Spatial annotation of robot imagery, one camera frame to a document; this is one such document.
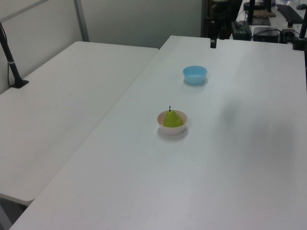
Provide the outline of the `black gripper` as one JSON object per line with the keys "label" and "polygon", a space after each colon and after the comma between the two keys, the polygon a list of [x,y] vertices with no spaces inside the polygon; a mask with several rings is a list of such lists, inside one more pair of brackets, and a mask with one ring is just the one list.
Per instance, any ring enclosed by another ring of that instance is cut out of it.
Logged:
{"label": "black gripper", "polygon": [[[216,48],[217,43],[217,29],[216,24],[222,16],[225,16],[228,12],[228,1],[227,0],[212,0],[210,4],[210,15],[213,18],[213,22],[209,22],[209,38],[210,48]],[[220,21],[220,39],[226,39],[227,37],[227,26],[225,21]]]}

